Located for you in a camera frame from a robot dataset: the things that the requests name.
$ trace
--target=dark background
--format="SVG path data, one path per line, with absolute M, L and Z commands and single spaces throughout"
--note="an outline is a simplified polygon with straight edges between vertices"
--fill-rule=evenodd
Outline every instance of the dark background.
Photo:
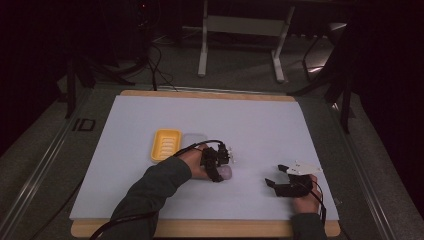
M 0 155 L 60 96 L 56 82 L 66 73 L 70 48 L 76 47 L 77 52 L 112 65 L 118 58 L 135 60 L 147 54 L 143 46 L 148 41 L 137 34 L 136 25 L 146 14 L 153 14 L 148 16 L 149 21 L 155 19 L 156 2 L 151 1 L 152 10 L 144 15 L 134 12 L 132 6 L 136 1 L 121 3 L 112 0 L 2 3 Z M 238 1 L 233 4 L 236 5 L 214 1 L 211 10 L 226 12 L 231 8 L 236 15 L 281 16 L 281 12 L 269 10 L 266 4 L 260 7 Z M 406 189 L 424 215 L 424 193 L 420 185 L 424 170 L 421 139 L 424 7 L 419 2 L 406 1 L 382 1 L 376 6 L 370 11 L 345 12 L 304 5 L 296 11 L 290 33 L 320 35 L 326 22 L 343 21 L 351 14 L 356 16 L 352 19 L 358 28 L 350 33 L 347 42 L 337 46 L 336 62 L 341 65 L 348 60 L 353 62 L 350 74 L 354 77 L 354 92 L 360 95 Z M 150 22 L 157 24 L 152 27 L 172 32 L 178 38 L 179 25 L 200 26 L 201 1 L 163 0 L 161 7 L 165 14 L 160 21 Z M 135 43 L 131 48 L 129 41 Z M 355 48 L 357 43 L 363 44 L 361 48 Z M 352 51 L 357 53 L 356 57 L 346 60 Z

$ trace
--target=table leg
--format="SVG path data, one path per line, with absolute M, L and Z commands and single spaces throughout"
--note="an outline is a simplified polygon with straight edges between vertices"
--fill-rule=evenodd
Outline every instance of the table leg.
M 197 75 L 204 77 L 206 75 L 206 63 L 208 60 L 208 0 L 203 1 L 203 27 L 202 27 L 202 50 L 200 51 L 199 70 Z
M 294 6 L 290 7 L 289 12 L 288 12 L 287 17 L 286 17 L 286 20 L 285 20 L 283 27 L 281 29 L 281 34 L 280 34 L 280 37 L 279 37 L 278 46 L 275 50 L 271 51 L 272 62 L 274 64 L 275 76 L 276 76 L 277 82 L 279 82 L 279 83 L 288 82 L 286 79 L 284 79 L 283 69 L 281 67 L 281 61 L 280 61 L 280 53 L 281 53 L 281 49 L 283 48 L 283 45 L 284 45 L 284 40 L 287 37 L 287 32 L 289 30 L 291 19 L 293 17 L 294 9 L 295 9 Z

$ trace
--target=sleeve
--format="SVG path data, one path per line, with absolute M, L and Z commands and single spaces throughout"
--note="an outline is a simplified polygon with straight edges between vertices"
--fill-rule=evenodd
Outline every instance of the sleeve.
M 115 208 L 111 220 L 157 212 L 178 187 L 191 178 L 190 168 L 177 157 L 170 157 L 147 169 Z M 151 218 L 126 222 L 106 230 L 100 239 L 152 239 L 158 214 Z
M 301 213 L 292 217 L 294 240 L 327 239 L 324 226 L 316 213 Z

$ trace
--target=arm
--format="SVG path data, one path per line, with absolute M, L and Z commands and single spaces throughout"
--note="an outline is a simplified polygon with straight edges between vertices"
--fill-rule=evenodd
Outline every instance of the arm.
M 198 150 L 207 147 L 199 146 Z M 136 182 L 112 214 L 111 219 L 158 212 L 168 197 L 174 195 L 178 187 L 194 178 L 208 179 L 200 167 L 202 152 L 191 150 L 177 157 L 169 157 L 156 166 L 147 169 Z M 141 220 L 125 222 L 106 230 L 101 239 L 152 239 L 156 231 L 158 214 Z
M 313 182 L 317 182 L 317 178 L 311 175 Z M 318 191 L 316 184 L 312 191 L 317 195 L 321 196 Z M 317 214 L 319 209 L 319 202 L 308 194 L 305 197 L 295 198 L 293 200 L 294 209 L 296 215 L 292 217 L 293 226 L 293 238 L 295 240 L 325 240 L 327 235 L 325 234 L 324 226 L 321 223 L 321 219 Z

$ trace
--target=black wire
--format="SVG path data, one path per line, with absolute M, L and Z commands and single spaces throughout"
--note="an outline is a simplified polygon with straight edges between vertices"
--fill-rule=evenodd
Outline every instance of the black wire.
M 66 201 L 62 204 L 62 206 L 50 217 L 50 219 L 40 229 L 38 229 L 38 231 L 34 235 L 32 235 L 32 237 L 29 240 L 36 239 L 38 237 L 38 235 L 40 235 L 47 228 L 47 226 L 57 217 L 57 215 L 59 215 L 59 213 L 65 208 L 65 206 L 69 203 L 69 201 L 72 199 L 72 197 L 78 191 L 78 189 L 81 187 L 83 180 L 84 179 L 82 179 L 78 183 L 78 185 L 74 188 L 74 190 L 69 195 L 69 197 L 66 199 Z
M 321 192 L 321 201 L 322 201 L 322 202 L 324 202 L 324 194 L 322 193 L 321 186 L 320 186 L 317 182 L 315 182 L 315 181 L 312 181 L 312 182 L 313 182 L 313 183 L 315 183 L 315 184 L 318 186 L 319 191 Z
M 339 221 L 339 226 L 340 226 L 340 230 L 342 230 L 342 233 L 346 236 L 346 238 L 348 240 L 352 240 L 352 238 L 350 238 L 349 234 L 347 234 L 346 229 L 343 227 L 340 221 Z
M 312 190 L 310 190 L 308 187 L 306 187 L 304 184 L 300 183 L 300 182 L 296 182 L 295 184 L 298 184 L 300 186 L 302 186 L 303 188 L 307 189 L 309 191 L 310 194 L 312 194 L 312 196 L 314 196 L 314 198 L 321 204 L 321 212 L 320 212 L 320 216 L 321 216 L 321 222 L 322 225 L 325 225 L 325 220 L 327 218 L 327 208 L 324 205 L 324 193 L 321 190 L 321 187 L 318 185 L 318 183 L 314 182 L 320 189 L 321 191 L 321 198 L 318 197 Z
M 149 58 L 149 66 L 150 66 L 151 69 L 153 69 L 152 70 L 152 82 L 156 83 L 156 72 L 158 72 L 159 75 L 165 80 L 166 84 L 170 85 L 176 92 L 178 92 L 178 90 L 175 88 L 175 86 L 171 83 L 171 81 L 174 80 L 174 77 L 171 74 L 162 73 L 162 71 L 159 70 L 159 63 L 162 59 L 162 51 L 157 46 L 155 46 L 154 44 L 152 44 L 152 47 L 154 49 L 156 49 L 156 51 L 159 53 L 159 59 L 157 60 L 156 63 L 152 59 Z M 163 76 L 163 74 L 167 74 L 167 75 L 171 76 L 171 81 L 168 81 L 165 78 L 165 76 Z
M 114 219 L 112 221 L 109 221 L 109 222 L 103 224 L 100 228 L 98 228 L 93 233 L 93 235 L 91 235 L 90 240 L 97 239 L 100 234 L 102 234 L 104 231 L 106 231 L 107 229 L 109 229 L 113 226 L 116 226 L 116 225 L 121 224 L 121 223 L 132 222 L 132 221 L 141 220 L 141 219 L 145 219 L 145 218 L 151 218 L 154 215 L 156 215 L 157 213 L 158 212 L 136 214 L 136 215 L 126 216 L 126 217 L 120 217 L 120 218 Z
M 202 144 L 206 144 L 206 143 L 219 143 L 219 144 L 224 144 L 222 141 L 219 141 L 219 140 L 207 140 L 207 141 L 203 141 L 203 142 L 199 142 L 199 143 L 194 143 L 194 144 L 191 144 L 190 146 L 188 146 L 188 147 L 186 147 L 186 148 L 180 149 L 178 152 L 174 153 L 174 155 L 173 155 L 173 156 L 178 157 L 179 155 L 181 155 L 181 154 L 183 154 L 183 153 L 186 153 L 186 152 L 188 152 L 188 151 L 190 151 L 190 150 L 194 149 L 195 147 L 200 146 L 200 145 L 202 145 Z

